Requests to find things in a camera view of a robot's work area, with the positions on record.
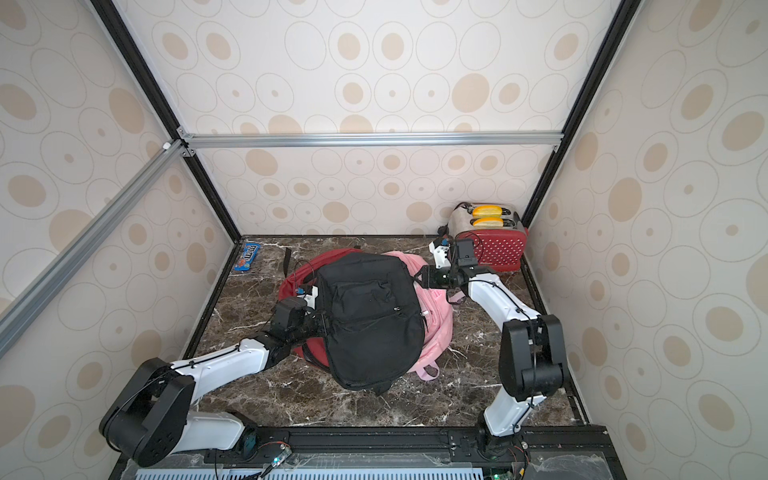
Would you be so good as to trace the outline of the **front yellow toast slice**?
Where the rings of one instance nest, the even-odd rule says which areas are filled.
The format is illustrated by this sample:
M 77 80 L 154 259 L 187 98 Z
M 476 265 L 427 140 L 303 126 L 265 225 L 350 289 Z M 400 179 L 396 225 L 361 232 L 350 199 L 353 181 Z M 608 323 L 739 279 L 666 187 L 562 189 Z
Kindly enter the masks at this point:
M 475 229 L 493 229 L 505 226 L 505 220 L 501 217 L 472 218 L 470 223 Z

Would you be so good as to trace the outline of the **black frame post left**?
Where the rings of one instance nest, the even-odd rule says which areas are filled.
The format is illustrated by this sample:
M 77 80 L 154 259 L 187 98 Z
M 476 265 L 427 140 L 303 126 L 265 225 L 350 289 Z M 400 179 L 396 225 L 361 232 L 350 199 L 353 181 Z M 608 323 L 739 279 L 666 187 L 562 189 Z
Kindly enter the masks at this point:
M 179 122 L 174 109 L 170 105 L 166 94 L 162 91 L 160 84 L 146 62 L 144 54 L 140 51 L 133 36 L 129 32 L 118 8 L 112 1 L 107 0 L 92 0 L 90 1 L 90 4 L 105 27 L 109 37 L 116 45 L 118 52 L 131 71 L 134 79 L 143 91 L 153 113 L 157 116 L 166 132 L 170 135 L 170 138 L 172 140 L 180 140 L 182 146 L 188 148 L 189 153 L 184 156 L 187 167 L 192 173 L 197 185 L 202 190 L 205 198 L 208 200 L 213 212 L 221 222 L 225 232 L 232 241 L 238 243 L 242 238 L 241 232 L 215 188 L 203 163 L 196 153 L 192 153 L 192 149 L 179 133 L 179 129 L 182 125 Z

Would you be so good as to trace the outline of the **horizontal aluminium bar rear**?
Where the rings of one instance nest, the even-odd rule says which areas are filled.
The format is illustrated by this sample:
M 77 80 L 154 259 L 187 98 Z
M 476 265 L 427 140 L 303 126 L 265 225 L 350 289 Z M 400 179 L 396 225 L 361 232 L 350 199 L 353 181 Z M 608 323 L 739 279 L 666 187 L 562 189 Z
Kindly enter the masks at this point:
M 385 132 L 322 134 L 186 134 L 194 149 L 205 148 L 363 148 L 483 145 L 559 145 L 559 131 Z

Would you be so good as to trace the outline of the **black frame post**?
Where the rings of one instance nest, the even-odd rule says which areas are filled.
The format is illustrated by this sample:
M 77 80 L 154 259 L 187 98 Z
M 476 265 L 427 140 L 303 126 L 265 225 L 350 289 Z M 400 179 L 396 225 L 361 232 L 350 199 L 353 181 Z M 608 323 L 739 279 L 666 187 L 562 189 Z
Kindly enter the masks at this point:
M 569 148 L 575 141 L 588 109 L 595 99 L 630 25 L 641 8 L 640 0 L 620 1 L 617 10 L 601 41 L 596 56 L 592 61 L 585 80 L 578 91 L 575 102 L 562 128 L 562 139 L 547 160 L 541 177 L 533 191 L 522 217 L 526 227 L 533 224 L 534 218 L 544 203 L 547 192 L 552 186 Z
M 133 36 L 129 32 L 118 8 L 112 1 L 107 0 L 92 0 L 90 1 L 90 4 L 105 27 L 109 37 L 116 45 L 118 52 L 131 71 L 134 79 L 143 91 L 153 113 L 157 116 L 166 132 L 170 135 L 170 138 L 172 140 L 180 140 L 182 146 L 188 148 L 189 153 L 184 156 L 187 167 L 192 173 L 197 185 L 202 190 L 205 198 L 208 200 L 213 212 L 221 222 L 225 232 L 232 241 L 238 243 L 242 238 L 241 232 L 215 188 L 203 163 L 196 153 L 192 153 L 192 149 L 179 133 L 179 129 L 182 125 L 179 122 L 174 109 L 170 105 L 166 94 L 162 91 L 160 84 L 146 62 L 144 54 L 140 51 Z

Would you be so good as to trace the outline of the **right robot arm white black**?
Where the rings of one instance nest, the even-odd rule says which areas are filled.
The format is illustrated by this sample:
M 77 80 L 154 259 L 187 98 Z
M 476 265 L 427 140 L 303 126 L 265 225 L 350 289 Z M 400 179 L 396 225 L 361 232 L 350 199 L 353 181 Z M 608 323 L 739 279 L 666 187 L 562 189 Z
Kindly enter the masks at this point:
M 483 413 L 486 447 L 518 434 L 525 419 L 569 380 L 564 331 L 554 315 L 525 305 L 499 275 L 479 264 L 470 238 L 440 239 L 429 245 L 434 263 L 414 275 L 425 289 L 457 292 L 482 307 L 501 332 L 498 371 L 501 388 Z

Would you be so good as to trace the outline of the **diagonal aluminium bar left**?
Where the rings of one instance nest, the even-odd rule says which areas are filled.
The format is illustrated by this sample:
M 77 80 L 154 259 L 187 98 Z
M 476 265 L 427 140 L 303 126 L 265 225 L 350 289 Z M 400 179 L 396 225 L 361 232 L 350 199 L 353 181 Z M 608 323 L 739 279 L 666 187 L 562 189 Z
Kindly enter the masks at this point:
M 17 297 L 1 318 L 1 353 L 6 354 L 51 300 L 82 268 L 139 200 L 181 156 L 184 143 L 168 143 Z

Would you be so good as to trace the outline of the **black backpack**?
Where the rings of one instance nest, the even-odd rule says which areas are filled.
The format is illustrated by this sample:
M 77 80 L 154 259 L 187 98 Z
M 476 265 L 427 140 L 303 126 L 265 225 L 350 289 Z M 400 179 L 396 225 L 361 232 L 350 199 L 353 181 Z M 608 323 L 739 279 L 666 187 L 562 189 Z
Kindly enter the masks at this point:
M 315 308 L 328 368 L 345 389 L 382 394 L 415 365 L 425 320 L 399 258 L 352 252 L 321 267 Z

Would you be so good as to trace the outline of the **rear yellow toast slice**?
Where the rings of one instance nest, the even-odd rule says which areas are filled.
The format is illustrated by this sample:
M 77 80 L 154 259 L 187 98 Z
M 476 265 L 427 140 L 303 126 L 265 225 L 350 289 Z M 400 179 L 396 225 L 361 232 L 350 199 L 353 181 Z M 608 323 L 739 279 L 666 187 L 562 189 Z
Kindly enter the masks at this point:
M 498 205 L 478 205 L 471 213 L 474 218 L 502 217 L 504 214 L 505 209 Z

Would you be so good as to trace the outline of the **pink backpack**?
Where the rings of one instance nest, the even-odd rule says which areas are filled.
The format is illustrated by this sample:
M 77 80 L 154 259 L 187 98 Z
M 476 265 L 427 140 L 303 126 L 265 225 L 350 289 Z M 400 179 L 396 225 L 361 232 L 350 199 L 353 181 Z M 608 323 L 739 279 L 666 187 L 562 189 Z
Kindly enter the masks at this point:
M 430 265 L 418 255 L 391 251 L 386 315 L 378 322 L 376 365 L 389 376 L 416 373 L 423 380 L 439 374 L 437 358 L 453 336 L 454 309 L 447 290 L 423 289 L 415 273 Z

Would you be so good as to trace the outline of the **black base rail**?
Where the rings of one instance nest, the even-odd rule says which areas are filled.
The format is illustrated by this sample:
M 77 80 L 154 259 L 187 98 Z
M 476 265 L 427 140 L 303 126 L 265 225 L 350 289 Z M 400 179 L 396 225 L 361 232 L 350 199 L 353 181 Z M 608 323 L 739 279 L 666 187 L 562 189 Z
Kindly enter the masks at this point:
M 271 479 L 316 470 L 321 479 L 454 478 L 468 468 L 473 479 L 623 479 L 607 429 L 596 425 L 524 426 L 497 437 L 483 423 L 472 427 L 258 427 L 246 422 L 237 439 L 211 428 L 188 438 L 161 428 L 145 439 L 115 434 L 109 444 L 137 468 L 156 466 L 208 472 L 215 479 Z

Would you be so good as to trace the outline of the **yellow toast slice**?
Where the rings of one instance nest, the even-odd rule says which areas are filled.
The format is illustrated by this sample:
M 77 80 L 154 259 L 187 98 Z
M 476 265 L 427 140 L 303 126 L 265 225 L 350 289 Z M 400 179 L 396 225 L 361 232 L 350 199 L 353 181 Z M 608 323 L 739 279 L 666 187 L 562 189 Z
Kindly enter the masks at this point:
M 504 214 L 505 209 L 498 205 L 478 205 L 471 213 L 474 218 L 502 217 Z
M 475 229 L 493 229 L 505 226 L 505 220 L 501 217 L 472 218 L 470 223 Z

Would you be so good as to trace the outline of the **red polka dot toaster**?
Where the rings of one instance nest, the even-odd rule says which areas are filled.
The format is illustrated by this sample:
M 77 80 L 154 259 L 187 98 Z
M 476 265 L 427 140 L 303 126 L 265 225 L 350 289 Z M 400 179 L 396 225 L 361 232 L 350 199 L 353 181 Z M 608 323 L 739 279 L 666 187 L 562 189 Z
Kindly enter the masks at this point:
M 475 229 L 470 221 L 474 218 L 471 215 L 472 209 L 478 205 L 503 207 L 505 214 L 501 218 L 505 220 L 505 226 Z M 447 223 L 440 226 L 437 232 L 439 236 L 448 236 L 456 240 L 465 238 L 472 240 L 475 256 L 480 265 L 491 267 L 497 272 L 516 272 L 521 268 L 528 229 L 511 205 L 462 202 L 449 212 Z

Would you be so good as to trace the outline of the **blue candy packet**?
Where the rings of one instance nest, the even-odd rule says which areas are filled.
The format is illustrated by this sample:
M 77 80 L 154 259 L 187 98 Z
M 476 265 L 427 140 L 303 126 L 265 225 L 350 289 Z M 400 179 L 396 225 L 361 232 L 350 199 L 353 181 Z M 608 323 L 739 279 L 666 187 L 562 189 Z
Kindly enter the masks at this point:
M 233 271 L 249 272 L 260 250 L 261 245 L 259 243 L 251 241 L 244 242 L 241 247 L 240 254 L 233 265 Z

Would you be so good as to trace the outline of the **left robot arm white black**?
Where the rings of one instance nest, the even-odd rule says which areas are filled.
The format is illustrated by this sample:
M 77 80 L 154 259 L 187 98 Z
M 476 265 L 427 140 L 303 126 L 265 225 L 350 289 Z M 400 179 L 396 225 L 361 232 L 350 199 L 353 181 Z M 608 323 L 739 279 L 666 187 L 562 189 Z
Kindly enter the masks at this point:
M 98 430 L 108 446 L 141 467 L 194 450 L 230 450 L 246 425 L 230 413 L 194 412 L 195 402 L 242 377 L 270 369 L 317 333 L 314 303 L 279 301 L 269 328 L 203 356 L 144 361 L 107 409 Z

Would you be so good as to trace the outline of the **black frame post right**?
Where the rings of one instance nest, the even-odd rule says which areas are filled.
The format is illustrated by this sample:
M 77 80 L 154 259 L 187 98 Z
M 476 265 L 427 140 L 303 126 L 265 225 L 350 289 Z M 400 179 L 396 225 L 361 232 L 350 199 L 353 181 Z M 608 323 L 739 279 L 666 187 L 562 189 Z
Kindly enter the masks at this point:
M 601 41 L 596 56 L 592 61 L 585 80 L 578 91 L 575 102 L 562 128 L 562 139 L 547 160 L 541 177 L 533 191 L 522 217 L 526 227 L 533 224 L 534 218 L 544 203 L 547 192 L 552 186 L 569 148 L 575 141 L 588 109 L 595 99 L 630 25 L 641 8 L 640 0 L 620 1 L 617 10 Z

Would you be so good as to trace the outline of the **red backpack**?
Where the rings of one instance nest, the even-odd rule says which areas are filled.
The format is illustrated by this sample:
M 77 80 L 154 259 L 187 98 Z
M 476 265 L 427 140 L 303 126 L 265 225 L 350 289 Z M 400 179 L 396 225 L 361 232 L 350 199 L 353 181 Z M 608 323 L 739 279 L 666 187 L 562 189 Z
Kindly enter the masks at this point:
M 287 272 L 285 264 L 286 278 L 282 282 L 278 290 L 278 299 L 283 300 L 290 296 L 296 296 L 300 288 L 305 286 L 311 286 L 314 281 L 316 271 L 325 265 L 331 264 L 350 253 L 360 252 L 359 248 L 342 248 L 330 250 L 318 255 L 317 257 L 304 262 L 301 266 L 291 272 Z M 310 365 L 318 368 L 326 373 L 330 372 L 328 366 L 327 353 L 325 350 L 325 343 L 322 338 L 309 338 L 300 345 L 293 348 L 292 352 L 298 357 L 302 358 Z

